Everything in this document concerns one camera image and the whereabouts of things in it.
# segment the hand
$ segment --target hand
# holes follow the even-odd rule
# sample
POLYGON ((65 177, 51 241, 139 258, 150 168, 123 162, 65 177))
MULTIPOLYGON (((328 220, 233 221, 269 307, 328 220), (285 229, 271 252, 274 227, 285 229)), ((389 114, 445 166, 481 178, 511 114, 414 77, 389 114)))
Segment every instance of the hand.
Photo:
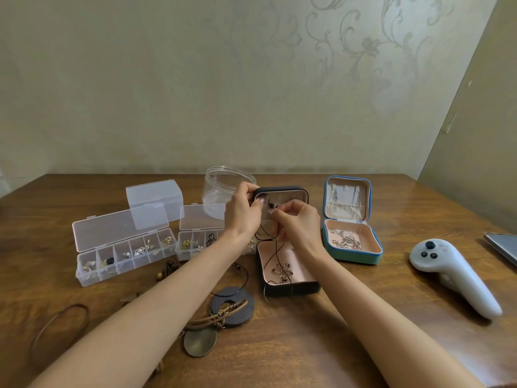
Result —
POLYGON ((290 241, 301 254, 316 254, 323 244, 320 236, 320 215, 313 206, 300 200, 279 205, 271 216, 281 225, 279 241, 290 241))
POLYGON ((225 233, 243 238, 246 243, 257 231, 262 217, 264 199, 257 199, 250 205, 253 191, 257 188, 254 183, 241 182, 232 199, 226 203, 224 212, 225 233))

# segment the person's right hand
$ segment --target person's right hand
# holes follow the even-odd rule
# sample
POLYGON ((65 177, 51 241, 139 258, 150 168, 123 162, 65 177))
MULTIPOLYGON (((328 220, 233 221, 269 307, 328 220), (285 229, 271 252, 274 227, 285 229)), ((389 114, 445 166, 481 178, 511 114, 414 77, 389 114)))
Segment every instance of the person's right hand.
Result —
POLYGON ((290 241, 302 254, 314 255, 323 248, 320 215, 313 206, 291 200, 273 209, 271 216, 282 225, 277 237, 279 241, 290 241))

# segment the forearm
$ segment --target forearm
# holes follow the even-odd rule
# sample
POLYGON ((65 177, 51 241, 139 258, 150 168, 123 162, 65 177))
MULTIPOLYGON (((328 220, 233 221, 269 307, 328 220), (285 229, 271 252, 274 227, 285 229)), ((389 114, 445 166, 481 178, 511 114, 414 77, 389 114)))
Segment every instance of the forearm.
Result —
POLYGON ((33 386, 141 387, 242 249, 242 240, 223 235, 102 322, 33 386))
POLYGON ((321 248, 304 259, 393 388, 484 386, 434 339, 321 248))

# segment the green jewelry box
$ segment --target green jewelry box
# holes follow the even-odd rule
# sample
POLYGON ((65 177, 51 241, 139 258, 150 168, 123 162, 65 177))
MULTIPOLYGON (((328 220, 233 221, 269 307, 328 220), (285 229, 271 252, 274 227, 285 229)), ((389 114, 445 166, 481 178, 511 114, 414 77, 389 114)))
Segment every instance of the green jewelry box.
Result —
POLYGON ((384 249, 368 225, 372 184, 365 178, 333 175, 325 182, 323 243, 336 260, 378 264, 384 249), (339 247, 346 242, 348 247, 339 247))

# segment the wood grain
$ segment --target wood grain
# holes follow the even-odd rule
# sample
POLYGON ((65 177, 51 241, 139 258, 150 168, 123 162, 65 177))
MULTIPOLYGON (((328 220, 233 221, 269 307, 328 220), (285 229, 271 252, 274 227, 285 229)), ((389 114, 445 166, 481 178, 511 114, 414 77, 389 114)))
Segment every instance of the wood grain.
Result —
MULTIPOLYGON (((321 208, 326 175, 259 175, 261 186, 300 185, 321 208)), ((373 184, 370 224, 385 253, 378 266, 342 263, 383 299, 429 333, 488 386, 517 386, 516 270, 481 241, 501 231, 457 203, 404 175, 367 175, 373 184), (408 264, 412 247, 444 238, 465 255, 500 302, 505 315, 489 324, 434 275, 408 264)), ((30 341, 55 312, 87 304, 90 329, 120 308, 119 299, 155 283, 164 261, 82 288, 74 277, 71 224, 90 215, 128 208, 125 187, 173 178, 184 203, 200 203, 202 175, 46 175, 0 199, 0 386, 26 386, 30 341)), ((177 234, 178 223, 171 223, 177 234)), ((252 256, 239 259, 250 272, 253 319, 223 330, 210 355, 192 359, 176 342, 165 371, 149 387, 385 387, 364 348, 325 293, 269 299, 262 295, 252 256)), ((238 285, 228 270, 217 289, 238 285)), ((206 303, 199 315, 206 311, 206 303)), ((49 364, 81 323, 79 311, 56 322, 42 337, 38 359, 49 364)))

